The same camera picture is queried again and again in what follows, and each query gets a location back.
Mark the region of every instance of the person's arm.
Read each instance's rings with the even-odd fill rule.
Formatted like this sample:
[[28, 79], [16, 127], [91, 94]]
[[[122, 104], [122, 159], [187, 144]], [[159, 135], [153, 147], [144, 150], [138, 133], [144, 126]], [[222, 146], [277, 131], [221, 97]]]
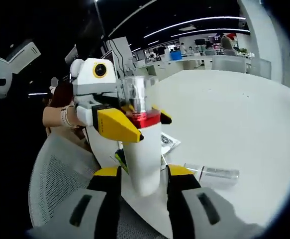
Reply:
[[[46, 107], [43, 111], [43, 125], [45, 127], [58, 127], [62, 126], [61, 120], [61, 110], [62, 108]], [[72, 125], [85, 126], [76, 116], [75, 108], [68, 107], [67, 109], [67, 119]]]

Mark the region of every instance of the yellow robot part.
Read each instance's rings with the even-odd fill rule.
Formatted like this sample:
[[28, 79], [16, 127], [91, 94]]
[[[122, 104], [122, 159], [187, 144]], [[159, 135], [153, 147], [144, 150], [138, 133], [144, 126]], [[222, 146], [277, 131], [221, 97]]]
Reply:
[[98, 132], [101, 136], [122, 142], [138, 143], [144, 137], [133, 123], [118, 109], [97, 111]]

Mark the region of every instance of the cable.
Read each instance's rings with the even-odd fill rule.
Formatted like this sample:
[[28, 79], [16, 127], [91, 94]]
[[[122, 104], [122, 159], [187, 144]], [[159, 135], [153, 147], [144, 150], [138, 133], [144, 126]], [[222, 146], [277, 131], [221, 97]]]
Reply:
[[112, 42], [114, 43], [114, 46], [116, 47], [116, 50], [118, 51], [118, 53], [119, 53], [120, 56], [121, 56], [122, 66], [123, 66], [123, 73], [124, 73], [124, 76], [126, 76], [126, 74], [125, 74], [125, 70], [124, 70], [124, 58], [123, 58], [123, 56], [121, 55], [120, 51], [118, 50], [118, 48], [117, 48], [117, 46], [116, 46], [116, 43], [115, 43], [112, 39], [110, 39], [110, 41], [112, 41]]
[[124, 76], [126, 76], [124, 70], [120, 67], [120, 64], [119, 64], [119, 57], [118, 57], [118, 56], [116, 55], [116, 53], [114, 52], [114, 50], [113, 50], [113, 48], [112, 48], [112, 46], [111, 46], [111, 44], [110, 44], [110, 40], [109, 40], [108, 42], [109, 42], [109, 45], [110, 45], [110, 47], [111, 47], [112, 52], [115, 54], [115, 56], [116, 56], [117, 59], [118, 59], [118, 67], [119, 67], [119, 69], [124, 73]]

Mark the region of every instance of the robotic hand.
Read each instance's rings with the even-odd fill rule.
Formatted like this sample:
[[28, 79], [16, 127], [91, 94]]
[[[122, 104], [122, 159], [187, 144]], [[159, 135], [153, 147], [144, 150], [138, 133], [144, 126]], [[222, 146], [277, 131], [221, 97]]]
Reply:
[[[167, 209], [174, 239], [250, 239], [262, 228], [246, 224], [233, 206], [210, 188], [202, 188], [188, 169], [168, 165]], [[115, 239], [119, 227], [121, 167], [95, 173], [87, 189], [78, 189], [54, 210], [45, 225], [28, 231], [35, 239]]]

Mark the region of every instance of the clear plastic tube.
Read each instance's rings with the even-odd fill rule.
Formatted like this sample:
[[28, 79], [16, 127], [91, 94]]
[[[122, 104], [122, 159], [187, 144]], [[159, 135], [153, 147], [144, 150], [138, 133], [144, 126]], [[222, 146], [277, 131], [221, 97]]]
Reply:
[[184, 167], [194, 173], [202, 187], [212, 189], [227, 189], [234, 186], [239, 179], [240, 172], [236, 169], [212, 168], [185, 163]]

